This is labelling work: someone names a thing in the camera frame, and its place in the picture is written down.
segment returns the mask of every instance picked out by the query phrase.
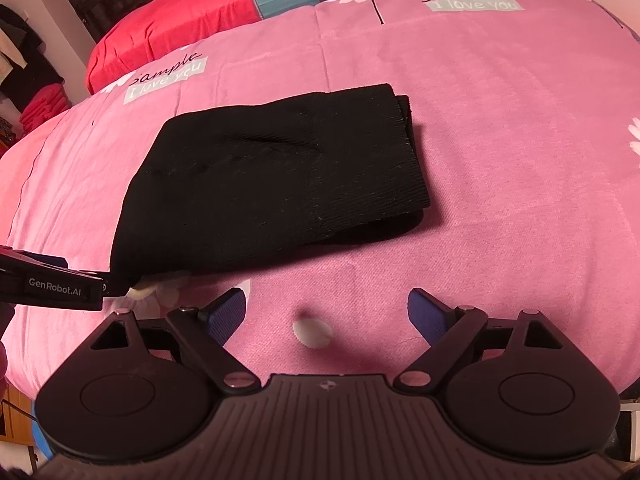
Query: black cloth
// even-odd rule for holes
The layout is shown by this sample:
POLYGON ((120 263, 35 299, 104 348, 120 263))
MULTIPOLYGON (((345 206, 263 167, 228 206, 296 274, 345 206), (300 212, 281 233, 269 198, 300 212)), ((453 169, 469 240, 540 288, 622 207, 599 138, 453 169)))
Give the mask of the black cloth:
POLYGON ((0 5, 0 28, 9 38, 16 37, 15 28, 24 33, 20 45, 15 42, 14 44, 20 50, 27 66, 23 69, 7 59, 14 69, 0 83, 0 92, 23 112, 40 89, 53 83, 62 83, 63 79, 38 50, 42 44, 40 37, 20 16, 4 5, 0 5))
POLYGON ((430 204, 413 142, 389 85, 172 118, 129 184, 111 271, 133 283, 402 234, 430 204))

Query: red cushion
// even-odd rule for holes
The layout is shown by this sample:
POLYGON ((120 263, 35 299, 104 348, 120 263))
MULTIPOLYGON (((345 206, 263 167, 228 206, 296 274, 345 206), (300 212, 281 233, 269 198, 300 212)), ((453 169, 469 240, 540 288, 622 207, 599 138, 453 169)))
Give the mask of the red cushion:
POLYGON ((96 44, 86 87, 94 94, 176 48, 259 20, 254 0, 153 0, 122 18, 96 44))

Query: pink bedding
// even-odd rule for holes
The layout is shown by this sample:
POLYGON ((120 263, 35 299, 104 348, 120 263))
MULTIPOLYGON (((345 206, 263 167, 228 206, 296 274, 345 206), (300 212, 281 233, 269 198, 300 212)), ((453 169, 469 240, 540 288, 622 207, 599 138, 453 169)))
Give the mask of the pink bedding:
POLYGON ((20 167, 23 180, 0 187, 0 225, 13 217, 16 248, 107 269, 127 185, 168 118, 382 82, 412 102, 434 203, 423 224, 288 266, 192 279, 177 302, 169 286, 105 301, 101 313, 18 306, 2 340, 16 387, 33 397, 116 306, 157 316, 240 282, 247 317, 227 347, 263 379, 396 373, 425 349, 406 316, 415 286, 497 317, 539 308, 619 390, 638 377, 640 44, 587 0, 375 3, 384 24, 371 0, 325 2, 124 76, 0 160, 0 174, 20 167), (186 55, 172 74, 132 84, 186 55))
POLYGON ((254 0, 153 0, 98 41, 89 58, 86 87, 94 94, 176 48, 258 20, 254 0))

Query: beige garment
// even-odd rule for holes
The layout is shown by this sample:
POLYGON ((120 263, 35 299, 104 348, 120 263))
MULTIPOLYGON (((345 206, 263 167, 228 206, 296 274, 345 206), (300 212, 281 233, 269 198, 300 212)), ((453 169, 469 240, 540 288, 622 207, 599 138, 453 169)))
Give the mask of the beige garment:
POLYGON ((4 78, 14 69, 8 59, 22 68, 27 66, 27 62, 22 57, 22 54, 20 54, 18 48, 0 28, 0 83, 4 81, 4 78))

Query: daisy print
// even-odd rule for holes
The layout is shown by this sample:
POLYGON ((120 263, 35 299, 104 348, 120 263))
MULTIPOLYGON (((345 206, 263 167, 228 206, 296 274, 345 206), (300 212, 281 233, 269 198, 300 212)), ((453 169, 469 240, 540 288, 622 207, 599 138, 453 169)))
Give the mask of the daisy print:
POLYGON ((637 140, 630 142, 631 149, 640 155, 640 119, 634 118, 634 123, 629 125, 629 131, 637 140))

